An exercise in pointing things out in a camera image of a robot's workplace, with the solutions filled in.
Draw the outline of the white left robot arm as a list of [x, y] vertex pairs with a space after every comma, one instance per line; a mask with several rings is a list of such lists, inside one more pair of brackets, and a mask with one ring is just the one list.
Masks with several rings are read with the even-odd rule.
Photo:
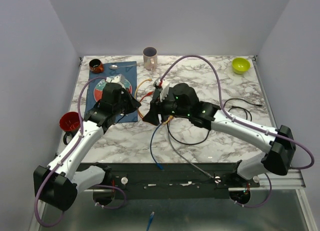
[[78, 166], [92, 146], [116, 123], [120, 114], [131, 114], [140, 107], [120, 81], [108, 82], [101, 99], [84, 116], [80, 128], [62, 153], [46, 167], [38, 166], [33, 172], [34, 193], [37, 200], [67, 211], [77, 194], [97, 185], [104, 189], [111, 176], [100, 167], [93, 166], [75, 177]]

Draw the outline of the pink ceramic mug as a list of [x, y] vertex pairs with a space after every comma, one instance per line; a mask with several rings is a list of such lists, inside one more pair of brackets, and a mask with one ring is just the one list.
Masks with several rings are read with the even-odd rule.
[[154, 71], [158, 65], [158, 51], [154, 47], [146, 47], [143, 50], [143, 66], [149, 71]]

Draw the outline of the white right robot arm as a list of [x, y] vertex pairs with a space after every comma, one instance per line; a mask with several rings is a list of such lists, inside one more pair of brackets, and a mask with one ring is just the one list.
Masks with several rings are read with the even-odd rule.
[[260, 154], [238, 162], [230, 174], [230, 182], [236, 187], [263, 173], [285, 176], [290, 169], [296, 146], [287, 126], [267, 127], [224, 112], [218, 105], [200, 101], [186, 83], [156, 89], [143, 121], [157, 126], [160, 118], [166, 116], [188, 119], [198, 128], [231, 135], [261, 150]]

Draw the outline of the small brown orange cup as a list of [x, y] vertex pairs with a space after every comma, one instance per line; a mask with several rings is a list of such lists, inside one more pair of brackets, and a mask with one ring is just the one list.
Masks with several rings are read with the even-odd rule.
[[89, 62], [89, 70], [94, 74], [100, 74], [104, 72], [104, 64], [97, 58], [92, 59]]

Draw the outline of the blue placemat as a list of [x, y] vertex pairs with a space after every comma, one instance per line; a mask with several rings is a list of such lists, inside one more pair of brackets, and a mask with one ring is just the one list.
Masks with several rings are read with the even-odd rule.
[[[128, 65], [136, 65], [132, 67], [123, 67], [119, 68], [117, 70], [111, 70], [109, 69], [110, 65], [118, 65], [118, 66], [128, 66]], [[126, 61], [126, 62], [112, 62], [112, 63], [104, 63], [104, 72], [102, 73], [89, 73], [89, 80], [92, 80], [96, 77], [103, 77], [103, 80], [106, 79], [106, 77], [110, 76], [117, 76], [119, 74], [123, 75], [132, 85], [132, 95], [134, 95], [136, 88], [137, 88], [137, 62], [136, 61]], [[98, 84], [99, 81], [102, 81], [102, 79], [94, 80], [88, 85], [87, 95], [86, 95], [86, 106], [85, 106], [85, 114], [94, 107], [97, 101], [94, 99], [94, 88]]]

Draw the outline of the lime green bowl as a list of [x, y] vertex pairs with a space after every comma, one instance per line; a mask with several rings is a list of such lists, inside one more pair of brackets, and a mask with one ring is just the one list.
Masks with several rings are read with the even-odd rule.
[[243, 75], [251, 68], [250, 62], [247, 59], [242, 57], [234, 58], [231, 64], [232, 64], [232, 71], [238, 75]]

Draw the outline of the red and teal plate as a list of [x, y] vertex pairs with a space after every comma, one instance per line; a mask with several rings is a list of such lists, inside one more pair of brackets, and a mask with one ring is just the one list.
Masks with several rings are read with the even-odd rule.
[[[97, 85], [95, 86], [95, 88], [93, 90], [93, 97], [94, 97], [94, 100], [96, 102], [99, 101], [102, 98], [103, 89], [104, 89], [106, 83], [107, 83], [106, 79], [103, 79], [103, 80], [99, 81], [97, 83]], [[129, 89], [130, 93], [133, 92], [133, 87], [132, 87], [131, 83], [127, 79], [125, 79], [125, 84], [124, 85], [125, 85], [124, 88], [125, 89]]]

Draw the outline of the black mounting base bar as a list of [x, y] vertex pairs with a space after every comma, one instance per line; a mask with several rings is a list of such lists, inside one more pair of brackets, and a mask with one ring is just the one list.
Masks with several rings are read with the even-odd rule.
[[94, 163], [107, 172], [102, 185], [122, 189], [115, 198], [154, 199], [228, 199], [229, 190], [258, 188], [259, 183], [245, 180], [235, 173], [237, 163]]

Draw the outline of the red black patterned mug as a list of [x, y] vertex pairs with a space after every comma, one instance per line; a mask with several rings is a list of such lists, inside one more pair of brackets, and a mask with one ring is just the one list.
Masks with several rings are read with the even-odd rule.
[[65, 145], [68, 145], [68, 137], [73, 139], [80, 126], [79, 115], [75, 111], [67, 112], [61, 117], [59, 127], [65, 132], [62, 139]]

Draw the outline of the metal spoon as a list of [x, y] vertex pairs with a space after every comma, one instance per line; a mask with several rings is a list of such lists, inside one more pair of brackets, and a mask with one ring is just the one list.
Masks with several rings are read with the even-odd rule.
[[134, 66], [136, 66], [136, 64], [123, 65], [123, 66], [118, 66], [118, 65], [116, 65], [116, 64], [112, 64], [112, 65], [110, 65], [108, 68], [109, 68], [110, 70], [118, 70], [118, 69], [120, 69], [120, 68], [129, 68], [129, 67], [134, 67]]

